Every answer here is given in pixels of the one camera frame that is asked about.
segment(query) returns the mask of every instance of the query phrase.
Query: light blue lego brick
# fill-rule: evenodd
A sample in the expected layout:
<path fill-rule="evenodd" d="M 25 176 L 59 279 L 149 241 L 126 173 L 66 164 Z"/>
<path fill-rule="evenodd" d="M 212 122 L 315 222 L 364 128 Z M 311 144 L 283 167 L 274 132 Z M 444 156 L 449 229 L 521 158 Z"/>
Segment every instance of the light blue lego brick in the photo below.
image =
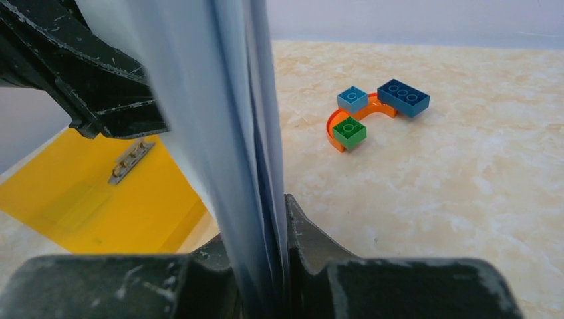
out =
<path fill-rule="evenodd" d="M 368 94 L 361 89 L 351 86 L 343 93 L 337 95 L 337 105 L 339 108 L 353 114 L 364 108 L 368 104 Z"/>
<path fill-rule="evenodd" d="M 393 79 L 378 88 L 378 99 L 410 118 L 429 107 L 431 97 Z"/>

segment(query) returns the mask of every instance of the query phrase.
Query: yellow folder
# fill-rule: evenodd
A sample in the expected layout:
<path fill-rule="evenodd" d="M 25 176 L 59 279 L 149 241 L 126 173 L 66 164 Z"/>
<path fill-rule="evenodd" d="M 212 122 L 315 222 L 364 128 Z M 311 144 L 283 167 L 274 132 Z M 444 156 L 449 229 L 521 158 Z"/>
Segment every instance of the yellow folder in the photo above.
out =
<path fill-rule="evenodd" d="M 158 137 L 118 185 L 115 160 L 133 140 L 67 129 L 0 185 L 0 210 L 72 253 L 173 253 L 206 208 Z"/>

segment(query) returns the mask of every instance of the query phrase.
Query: white paper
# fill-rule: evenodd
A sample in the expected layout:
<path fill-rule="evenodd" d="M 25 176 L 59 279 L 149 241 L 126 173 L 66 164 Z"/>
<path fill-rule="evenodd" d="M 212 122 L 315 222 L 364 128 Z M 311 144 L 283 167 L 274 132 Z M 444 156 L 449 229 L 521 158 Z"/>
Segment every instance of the white paper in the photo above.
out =
<path fill-rule="evenodd" d="M 264 0 L 122 0 L 140 62 L 253 316 L 284 313 L 287 225 Z"/>

